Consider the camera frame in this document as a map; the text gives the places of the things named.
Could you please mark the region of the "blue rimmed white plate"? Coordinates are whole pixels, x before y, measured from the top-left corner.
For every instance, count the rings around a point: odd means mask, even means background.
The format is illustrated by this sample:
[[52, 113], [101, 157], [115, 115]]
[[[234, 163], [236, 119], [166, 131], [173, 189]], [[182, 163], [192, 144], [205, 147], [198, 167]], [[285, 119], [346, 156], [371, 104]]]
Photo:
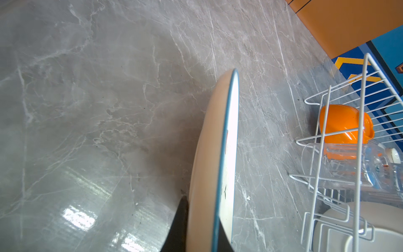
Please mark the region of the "blue rimmed white plate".
[[239, 73], [219, 78], [204, 117], [189, 193], [187, 252], [217, 252], [219, 222], [232, 243], [239, 115]]

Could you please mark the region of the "plain white plate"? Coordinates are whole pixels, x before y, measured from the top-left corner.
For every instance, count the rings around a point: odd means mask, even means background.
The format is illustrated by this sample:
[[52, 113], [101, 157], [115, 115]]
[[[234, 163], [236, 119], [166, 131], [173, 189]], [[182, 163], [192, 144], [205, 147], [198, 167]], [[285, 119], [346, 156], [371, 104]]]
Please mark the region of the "plain white plate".
[[402, 252], [403, 251], [403, 235], [396, 231], [384, 228], [375, 228], [372, 232], [368, 232], [368, 238], [375, 234], [374, 241], [361, 239], [359, 244], [359, 252]]

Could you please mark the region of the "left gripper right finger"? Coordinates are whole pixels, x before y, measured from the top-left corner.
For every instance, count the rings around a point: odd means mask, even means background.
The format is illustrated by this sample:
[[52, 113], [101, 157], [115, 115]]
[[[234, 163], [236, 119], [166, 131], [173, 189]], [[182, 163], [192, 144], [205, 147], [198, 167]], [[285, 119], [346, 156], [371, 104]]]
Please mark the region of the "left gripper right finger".
[[230, 241], [228, 240], [222, 223], [219, 222], [219, 233], [218, 233], [218, 243], [217, 243], [217, 251], [218, 252], [234, 252]]

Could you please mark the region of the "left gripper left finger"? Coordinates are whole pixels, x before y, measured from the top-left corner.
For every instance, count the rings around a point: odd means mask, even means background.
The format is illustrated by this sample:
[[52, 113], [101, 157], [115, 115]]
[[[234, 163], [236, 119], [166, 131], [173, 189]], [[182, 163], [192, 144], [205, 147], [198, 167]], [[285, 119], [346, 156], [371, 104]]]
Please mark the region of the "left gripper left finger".
[[183, 196], [176, 210], [171, 228], [160, 252], [185, 252], [189, 202]]

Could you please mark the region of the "dark green rimmed plate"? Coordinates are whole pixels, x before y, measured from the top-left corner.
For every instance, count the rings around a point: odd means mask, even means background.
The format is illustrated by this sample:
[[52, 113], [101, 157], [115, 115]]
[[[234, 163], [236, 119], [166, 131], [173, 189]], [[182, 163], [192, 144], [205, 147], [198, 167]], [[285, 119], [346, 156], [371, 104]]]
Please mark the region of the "dark green rimmed plate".
[[[360, 205], [360, 238], [374, 241], [367, 233], [375, 228], [384, 228], [403, 234], [403, 210], [394, 206], [361, 202]], [[351, 252], [353, 250], [352, 224], [353, 218], [342, 222], [346, 215], [334, 209], [327, 210], [317, 221], [313, 234], [313, 250], [315, 252]]]

